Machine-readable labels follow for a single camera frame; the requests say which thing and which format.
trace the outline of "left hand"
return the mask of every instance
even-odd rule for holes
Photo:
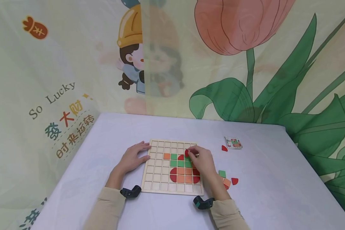
[[[145,143],[144,141],[129,147],[116,167],[121,170],[123,174],[136,169],[140,164],[150,159],[149,155],[139,158],[138,153],[150,148],[151,146],[149,143]]]

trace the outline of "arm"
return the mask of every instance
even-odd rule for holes
[[[150,157],[138,158],[138,152],[151,148],[149,143],[138,143],[126,150],[119,164],[110,173],[105,187],[102,188],[83,230],[115,230],[124,207],[125,197],[120,194],[125,174],[134,170]]]
[[[226,191],[222,178],[216,173],[211,151],[199,146],[188,148],[189,156],[199,172],[205,178],[215,198],[211,214],[219,230],[249,230],[240,214],[235,201]]]

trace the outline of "yellow hard hat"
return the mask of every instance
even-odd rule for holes
[[[118,46],[123,48],[143,43],[141,5],[130,8],[122,17],[119,29]]]

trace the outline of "orange square tile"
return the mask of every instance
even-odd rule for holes
[[[193,184],[193,177],[192,176],[185,176],[185,183]]]
[[[228,186],[230,188],[230,185],[231,185],[231,181],[224,178],[224,181],[223,181],[224,185]]]
[[[178,183],[184,183],[184,176],[178,175]]]
[[[178,168],[178,174],[184,175],[184,168]]]
[[[185,175],[192,175],[192,169],[191,168],[185,168]]]
[[[170,153],[164,153],[164,159],[170,160]]]

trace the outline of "white tablecloth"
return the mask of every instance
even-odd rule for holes
[[[222,151],[224,136],[238,137],[243,149]],[[216,169],[239,179],[228,191],[252,230],[345,230],[345,212],[283,127],[114,113],[100,115],[32,229],[80,230],[125,150],[151,138],[211,150]],[[123,187],[140,186],[143,168],[127,174]],[[215,229],[193,198],[141,193],[126,201],[118,230]]]

